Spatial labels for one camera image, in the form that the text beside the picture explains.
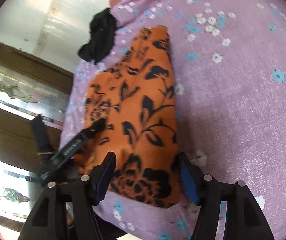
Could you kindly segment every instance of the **black cloth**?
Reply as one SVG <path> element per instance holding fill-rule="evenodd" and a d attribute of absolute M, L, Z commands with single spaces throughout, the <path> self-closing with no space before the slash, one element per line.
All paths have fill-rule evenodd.
<path fill-rule="evenodd" d="M 94 59 L 95 64 L 100 62 L 114 46 L 116 30 L 116 19 L 110 14 L 110 8 L 96 14 L 90 24 L 90 41 L 79 50 L 79 56 L 86 61 Z"/>

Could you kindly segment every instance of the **white surface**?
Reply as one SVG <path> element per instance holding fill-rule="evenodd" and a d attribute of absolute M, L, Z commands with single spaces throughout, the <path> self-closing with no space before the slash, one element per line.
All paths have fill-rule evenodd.
<path fill-rule="evenodd" d="M 0 42 L 74 72 L 94 14 L 108 0 L 7 0 L 0 9 Z"/>

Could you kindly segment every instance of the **silver screw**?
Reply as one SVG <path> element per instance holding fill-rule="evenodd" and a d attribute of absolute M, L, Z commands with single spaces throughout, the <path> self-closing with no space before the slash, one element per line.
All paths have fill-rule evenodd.
<path fill-rule="evenodd" d="M 244 187 L 246 185 L 245 181 L 243 180 L 239 180 L 237 184 L 240 185 L 241 187 Z"/>
<path fill-rule="evenodd" d="M 51 181 L 48 183 L 48 188 L 53 188 L 56 186 L 56 183 L 54 181 Z"/>
<path fill-rule="evenodd" d="M 211 175 L 204 175 L 203 179 L 206 181 L 211 181 L 213 178 Z"/>
<path fill-rule="evenodd" d="M 81 177 L 81 180 L 82 181 L 87 181 L 87 180 L 89 180 L 90 179 L 90 176 L 89 175 L 83 175 L 82 177 Z"/>

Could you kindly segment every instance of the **black scrunchie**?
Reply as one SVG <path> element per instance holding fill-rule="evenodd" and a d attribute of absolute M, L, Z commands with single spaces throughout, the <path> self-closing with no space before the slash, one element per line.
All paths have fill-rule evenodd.
<path fill-rule="evenodd" d="M 86 61 L 94 59 L 95 64 L 100 62 L 110 53 L 116 30 L 116 19 L 110 14 L 110 8 L 96 14 L 90 24 L 90 41 L 79 50 L 79 56 Z"/>

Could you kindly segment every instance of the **orange garment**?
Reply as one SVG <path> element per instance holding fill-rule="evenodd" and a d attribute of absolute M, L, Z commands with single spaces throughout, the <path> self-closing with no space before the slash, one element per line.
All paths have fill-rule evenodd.
<path fill-rule="evenodd" d="M 158 207 L 179 202 L 174 76 L 167 28 L 142 28 L 131 49 L 88 87 L 86 124 L 107 119 L 96 142 L 75 155 L 88 174 L 106 154 L 117 164 L 109 190 Z"/>

